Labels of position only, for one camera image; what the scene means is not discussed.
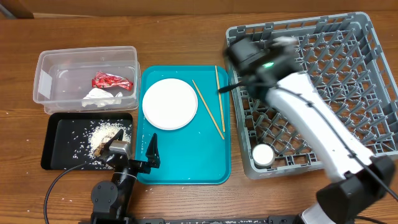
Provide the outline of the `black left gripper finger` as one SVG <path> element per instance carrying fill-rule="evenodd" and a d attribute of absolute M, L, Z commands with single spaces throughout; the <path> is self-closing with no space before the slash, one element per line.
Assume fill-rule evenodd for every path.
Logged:
<path fill-rule="evenodd" d="M 160 167 L 160 156 L 158 150 L 157 134 L 154 133 L 147 147 L 146 152 L 147 163 L 150 167 L 159 168 Z"/>
<path fill-rule="evenodd" d="M 112 137 L 106 136 L 105 138 L 110 138 L 112 144 L 114 141 L 122 141 L 123 136 L 124 136 L 124 130 L 120 129 L 114 136 Z"/>

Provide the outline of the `white napkin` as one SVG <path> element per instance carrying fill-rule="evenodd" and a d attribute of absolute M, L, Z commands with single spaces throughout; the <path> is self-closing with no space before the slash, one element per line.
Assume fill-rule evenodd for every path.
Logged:
<path fill-rule="evenodd" d="M 105 91 L 100 88 L 93 88 L 81 102 L 82 107 L 86 107 L 88 105 L 96 105 L 98 108 L 105 107 L 107 105 L 116 105 L 120 104 L 123 94 L 121 92 L 116 95 L 112 95 L 110 92 Z"/>

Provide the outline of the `large white plate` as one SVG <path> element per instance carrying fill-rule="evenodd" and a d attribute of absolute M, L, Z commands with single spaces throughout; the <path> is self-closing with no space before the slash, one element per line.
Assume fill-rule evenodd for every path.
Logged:
<path fill-rule="evenodd" d="M 173 131 L 186 126 L 196 115 L 198 98 L 187 82 L 166 78 L 151 85 L 142 100 L 144 117 L 154 127 Z"/>

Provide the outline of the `red snack wrapper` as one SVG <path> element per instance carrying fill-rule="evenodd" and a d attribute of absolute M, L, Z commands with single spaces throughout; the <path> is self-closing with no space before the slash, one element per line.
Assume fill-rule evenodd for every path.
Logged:
<path fill-rule="evenodd" d="M 129 81 L 127 78 L 117 75 L 97 72 L 95 77 L 91 80 L 91 86 L 93 88 L 111 88 L 118 86 L 128 91 L 131 91 L 133 87 L 133 82 Z"/>

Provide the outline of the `wooden chopstick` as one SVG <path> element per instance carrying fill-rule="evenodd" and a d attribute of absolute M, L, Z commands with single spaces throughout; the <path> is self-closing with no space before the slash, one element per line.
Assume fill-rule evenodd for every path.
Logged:
<path fill-rule="evenodd" d="M 225 132 L 222 97 L 221 97 L 221 93 L 218 92 L 220 90 L 220 79 L 219 79 L 219 75 L 218 75 L 218 67 L 217 67 L 217 65 L 215 65 L 215 76 L 216 76 L 217 93 L 218 93 L 219 106 L 220 106 L 221 125 L 222 125 L 223 132 Z"/>
<path fill-rule="evenodd" d="M 206 108 L 206 110 L 207 110 L 207 112 L 208 112 L 208 114 L 209 114 L 209 116 L 210 116 L 210 118 L 211 118 L 213 124 L 215 125 L 216 130 L 218 131 L 218 133 L 219 133 L 219 135 L 221 136 L 222 140 L 225 140 L 224 135 L 221 133 L 221 129 L 219 128 L 219 126 L 218 126 L 216 120 L 214 119 L 214 116 L 213 116 L 213 114 L 212 114 L 210 108 L 208 107 L 208 105 L 207 105 L 207 103 L 206 103 L 206 101 L 205 101 L 205 99 L 204 99 L 204 97 L 203 97 L 203 95 L 202 95 L 200 89 L 198 88 L 196 82 L 195 82 L 194 80 L 192 80 L 192 83 L 193 83 L 193 85 L 194 85 L 194 87 L 195 87 L 197 93 L 199 94 L 199 96 L 200 96 L 200 98 L 201 98 L 201 101 L 202 101 L 202 103 L 204 104 L 204 106 L 205 106 L 205 108 Z"/>

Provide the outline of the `white cup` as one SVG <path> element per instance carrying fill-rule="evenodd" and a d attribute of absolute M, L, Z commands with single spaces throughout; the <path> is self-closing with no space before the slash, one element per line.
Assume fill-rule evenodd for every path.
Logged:
<path fill-rule="evenodd" d="M 268 144 L 258 144 L 252 150 L 254 164 L 261 168 L 270 168 L 275 161 L 273 148 Z"/>

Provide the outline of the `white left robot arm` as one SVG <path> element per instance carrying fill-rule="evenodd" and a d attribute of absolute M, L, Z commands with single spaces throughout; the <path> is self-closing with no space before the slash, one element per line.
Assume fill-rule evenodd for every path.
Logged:
<path fill-rule="evenodd" d="M 146 151 L 146 161 L 131 159 L 130 143 L 123 141 L 124 130 L 120 129 L 113 137 L 106 138 L 97 147 L 94 159 L 71 167 L 58 175 L 51 183 L 44 199 L 44 222 L 49 223 L 48 200 L 55 184 L 67 173 L 83 168 L 94 162 L 101 162 L 114 169 L 111 180 L 98 182 L 91 191 L 93 211 L 90 223 L 136 223 L 127 214 L 134 184 L 139 173 L 150 174 L 151 169 L 160 167 L 158 136 L 154 133 Z"/>

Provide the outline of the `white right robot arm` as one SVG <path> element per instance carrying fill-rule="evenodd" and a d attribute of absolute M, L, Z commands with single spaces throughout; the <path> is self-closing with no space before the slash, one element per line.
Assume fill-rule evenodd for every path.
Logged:
<path fill-rule="evenodd" d="M 261 48 L 240 37 L 224 50 L 241 81 L 221 93 L 245 86 L 249 96 L 279 111 L 323 162 L 330 184 L 317 201 L 295 217 L 295 223 L 353 223 L 386 194 L 396 167 L 387 156 L 376 157 L 355 138 L 324 103 L 309 75 L 295 60 L 294 37 L 268 40 Z"/>

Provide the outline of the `spilled white rice pile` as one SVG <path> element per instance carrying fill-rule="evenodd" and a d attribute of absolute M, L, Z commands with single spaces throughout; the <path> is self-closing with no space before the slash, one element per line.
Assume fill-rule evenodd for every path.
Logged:
<path fill-rule="evenodd" d="M 88 162 L 97 159 L 93 151 L 106 136 L 114 136 L 120 129 L 124 130 L 123 141 L 131 142 L 132 122 L 126 119 L 96 119 L 88 120 L 81 131 L 72 131 L 72 139 L 68 146 L 72 148 L 72 161 Z"/>

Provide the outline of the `teal plastic tray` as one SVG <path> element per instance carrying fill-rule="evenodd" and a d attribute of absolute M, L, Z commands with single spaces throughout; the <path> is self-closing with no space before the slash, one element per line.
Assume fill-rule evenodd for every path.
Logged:
<path fill-rule="evenodd" d="M 218 67 L 220 87 L 228 85 L 228 74 Z M 166 131 L 151 125 L 138 112 L 135 158 L 146 161 L 146 149 L 154 133 L 158 136 L 160 167 L 150 174 L 139 174 L 139 182 L 147 185 L 211 185 L 222 184 L 231 174 L 231 125 L 229 94 L 222 93 L 225 132 L 222 130 L 220 106 L 214 65 L 156 65 L 144 71 L 141 93 L 155 82 L 176 78 L 195 90 L 198 109 L 195 117 L 184 127 Z M 225 140 L 215 128 L 192 80 L 200 89 Z"/>

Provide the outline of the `black tray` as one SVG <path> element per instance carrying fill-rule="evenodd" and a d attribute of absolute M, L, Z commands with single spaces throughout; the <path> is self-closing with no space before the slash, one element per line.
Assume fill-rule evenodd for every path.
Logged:
<path fill-rule="evenodd" d="M 72 131 L 81 131 L 88 120 L 96 119 L 126 119 L 132 122 L 129 113 L 54 113 L 50 116 L 45 135 L 44 148 L 41 157 L 41 168 L 44 170 L 66 170 L 82 164 L 72 161 L 72 148 L 68 141 L 72 139 Z"/>

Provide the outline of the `clear plastic bin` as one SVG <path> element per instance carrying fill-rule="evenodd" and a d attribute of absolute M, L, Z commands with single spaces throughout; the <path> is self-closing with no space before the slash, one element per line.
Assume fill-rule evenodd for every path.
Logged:
<path fill-rule="evenodd" d="M 83 98 L 93 89 L 97 72 L 127 78 L 131 91 L 121 87 L 100 88 L 123 94 L 120 104 L 98 108 L 82 107 Z M 59 112 L 123 111 L 139 106 L 141 68 L 133 46 L 87 47 L 48 50 L 39 55 L 34 78 L 33 101 L 44 106 L 47 114 Z"/>

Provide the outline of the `grey dish rack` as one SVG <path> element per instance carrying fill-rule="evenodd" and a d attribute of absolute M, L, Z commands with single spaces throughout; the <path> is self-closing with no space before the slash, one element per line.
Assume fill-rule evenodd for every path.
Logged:
<path fill-rule="evenodd" d="M 376 156 L 397 159 L 397 83 L 369 16 L 352 12 L 232 26 L 226 31 L 228 44 L 248 37 L 261 48 L 280 36 L 297 39 L 296 61 L 351 133 Z M 295 175 L 323 167 L 279 112 L 249 96 L 243 86 L 232 95 L 248 178 Z M 273 148 L 275 161 L 270 168 L 254 164 L 252 150 L 258 144 Z"/>

